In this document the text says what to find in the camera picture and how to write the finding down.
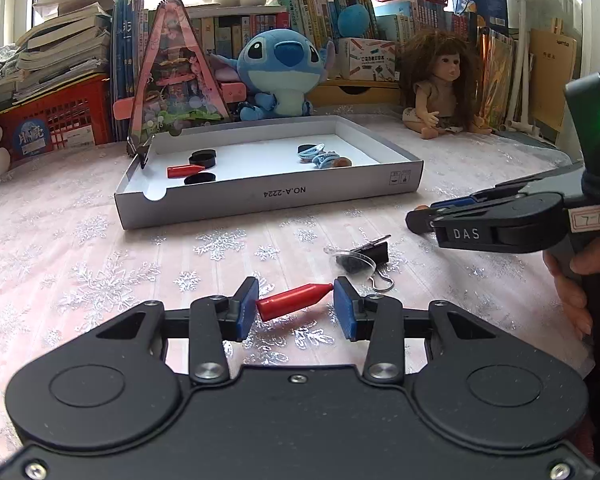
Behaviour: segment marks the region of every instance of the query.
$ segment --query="silver screw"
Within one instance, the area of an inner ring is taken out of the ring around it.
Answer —
[[[569,464],[564,463],[554,465],[554,468],[549,473],[551,480],[567,480],[569,476],[571,476],[571,467]]]
[[[46,469],[38,462],[31,462],[27,464],[27,466],[24,468],[24,473],[31,478],[31,480],[45,480],[46,478]]]
[[[308,380],[306,375],[292,375],[289,377],[289,382],[293,384],[305,384]]]
[[[199,379],[217,379],[224,373],[224,367],[218,363],[202,363],[196,367],[195,376]]]
[[[369,367],[369,375],[374,379],[393,379],[398,375],[398,367],[392,363],[376,363]]]

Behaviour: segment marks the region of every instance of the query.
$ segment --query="red cone-shaped peg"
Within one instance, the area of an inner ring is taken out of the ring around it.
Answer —
[[[318,303],[333,290],[333,284],[308,283],[307,285],[280,292],[275,296],[256,301],[258,312],[263,321],[296,312],[306,306]]]

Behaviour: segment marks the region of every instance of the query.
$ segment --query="shelf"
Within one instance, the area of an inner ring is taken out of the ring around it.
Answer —
[[[400,88],[398,83],[389,81],[353,81],[349,79],[327,79],[320,86],[363,86],[366,88]]]

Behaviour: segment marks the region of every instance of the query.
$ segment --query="pink tablecloth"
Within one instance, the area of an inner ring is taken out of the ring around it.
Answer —
[[[186,308],[200,296],[232,294],[249,275],[260,279],[261,295],[330,281],[326,246],[352,248],[384,234],[393,235],[391,295],[405,306],[451,300],[585,372],[587,350],[538,254],[440,250],[404,224],[416,205],[548,170],[565,156],[495,136],[422,141],[392,118],[355,120],[425,161],[418,193],[124,232],[113,200],[129,162],[122,144],[52,153],[2,177],[0,460],[20,445],[2,398],[27,362],[149,298]],[[366,346],[343,338],[330,301],[257,320],[244,344],[225,345],[232,371],[241,363],[361,365]],[[405,349],[408,369],[419,370],[422,342],[407,340]],[[172,341],[168,364],[185,372],[186,359],[184,343]]]

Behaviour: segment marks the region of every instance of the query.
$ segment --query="black round puck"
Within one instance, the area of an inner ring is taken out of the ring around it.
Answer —
[[[191,153],[189,164],[203,166],[206,170],[216,165],[216,150],[198,150]]]

